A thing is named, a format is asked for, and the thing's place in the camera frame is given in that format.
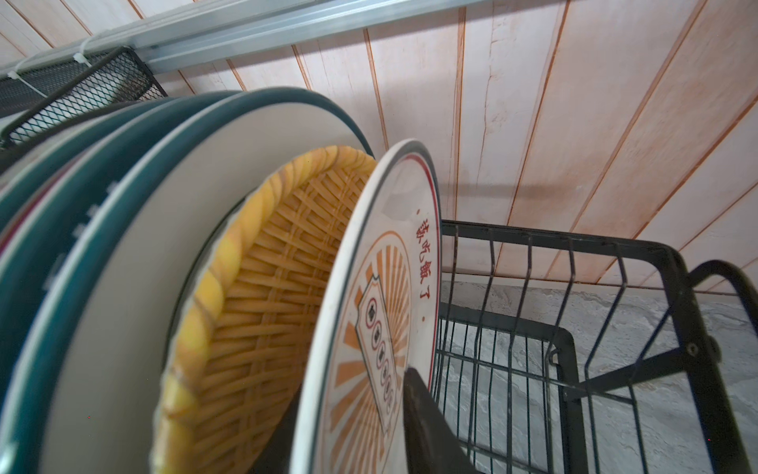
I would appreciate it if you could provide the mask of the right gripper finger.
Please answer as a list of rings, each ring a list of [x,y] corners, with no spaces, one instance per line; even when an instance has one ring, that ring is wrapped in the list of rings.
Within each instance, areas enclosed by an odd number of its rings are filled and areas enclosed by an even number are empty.
[[[477,473],[413,367],[405,372],[403,404],[409,473]]]

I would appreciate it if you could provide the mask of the black wire dish rack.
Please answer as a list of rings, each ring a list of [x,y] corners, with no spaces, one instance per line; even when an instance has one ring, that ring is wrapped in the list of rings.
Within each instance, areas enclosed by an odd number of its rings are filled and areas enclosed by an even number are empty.
[[[757,291],[653,242],[446,220],[432,395],[482,473],[753,473]]]

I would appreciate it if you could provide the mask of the yellow woven round trivet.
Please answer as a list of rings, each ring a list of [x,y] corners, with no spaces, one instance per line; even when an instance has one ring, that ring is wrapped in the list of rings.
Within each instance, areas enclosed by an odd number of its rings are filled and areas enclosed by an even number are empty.
[[[376,167],[309,151],[244,199],[191,281],[154,418],[154,473],[245,473],[299,389],[345,229]]]

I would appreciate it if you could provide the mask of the white plate cloud outline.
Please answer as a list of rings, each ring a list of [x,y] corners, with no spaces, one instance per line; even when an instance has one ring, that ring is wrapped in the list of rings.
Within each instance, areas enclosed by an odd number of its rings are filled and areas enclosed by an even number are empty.
[[[170,328],[222,219],[290,159],[370,146],[296,88],[165,106],[158,140],[110,189],[55,275],[1,415],[5,473],[145,473]]]

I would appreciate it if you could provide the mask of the white plate green patterned rim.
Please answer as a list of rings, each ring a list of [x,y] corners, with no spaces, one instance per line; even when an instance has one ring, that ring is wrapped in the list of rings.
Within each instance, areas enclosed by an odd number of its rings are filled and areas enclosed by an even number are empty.
[[[229,92],[166,99],[133,118],[81,153],[2,239],[1,392],[9,390],[15,366],[45,298],[45,284],[56,273],[85,224],[91,207],[154,144],[184,120],[230,97]]]

